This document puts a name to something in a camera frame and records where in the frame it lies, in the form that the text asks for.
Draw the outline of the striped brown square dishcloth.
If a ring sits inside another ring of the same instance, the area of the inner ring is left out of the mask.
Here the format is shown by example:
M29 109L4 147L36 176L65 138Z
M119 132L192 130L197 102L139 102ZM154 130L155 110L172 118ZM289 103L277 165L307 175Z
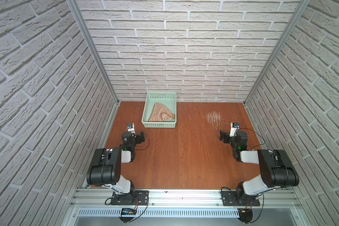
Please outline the striped brown square dishcloth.
M173 114L165 105L155 103L149 117L150 122L167 122L175 119Z

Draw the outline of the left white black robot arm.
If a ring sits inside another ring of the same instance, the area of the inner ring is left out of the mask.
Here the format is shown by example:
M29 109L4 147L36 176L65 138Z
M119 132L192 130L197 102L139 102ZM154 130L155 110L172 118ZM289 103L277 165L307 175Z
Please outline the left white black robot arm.
M112 189L116 195L133 196L134 184L121 175L121 165L134 162L136 145L145 142L145 133L128 131L121 135L121 141L119 147L95 150L86 180L88 185Z

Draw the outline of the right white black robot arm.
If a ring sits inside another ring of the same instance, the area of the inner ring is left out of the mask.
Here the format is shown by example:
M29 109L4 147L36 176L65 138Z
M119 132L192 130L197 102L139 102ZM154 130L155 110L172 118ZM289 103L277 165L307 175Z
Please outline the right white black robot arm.
M219 132L219 140L231 145L238 162L256 164L260 168L258 176L239 183L236 188L239 199L258 196L274 188L298 186L300 177L284 150L248 150L247 139L247 133L242 131Z

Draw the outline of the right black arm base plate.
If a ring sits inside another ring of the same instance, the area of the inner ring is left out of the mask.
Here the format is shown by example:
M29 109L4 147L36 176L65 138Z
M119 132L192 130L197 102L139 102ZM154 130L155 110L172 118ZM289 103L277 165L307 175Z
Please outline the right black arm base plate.
M221 191L220 193L223 206L260 206L257 196L238 195L236 191L231 190Z

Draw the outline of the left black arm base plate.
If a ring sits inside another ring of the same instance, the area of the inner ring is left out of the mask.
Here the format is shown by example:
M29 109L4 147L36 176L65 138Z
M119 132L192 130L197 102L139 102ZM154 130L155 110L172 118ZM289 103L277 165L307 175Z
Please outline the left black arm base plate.
M110 205L139 205L146 206L148 204L149 191L148 190L136 190L134 193L117 195L113 194Z

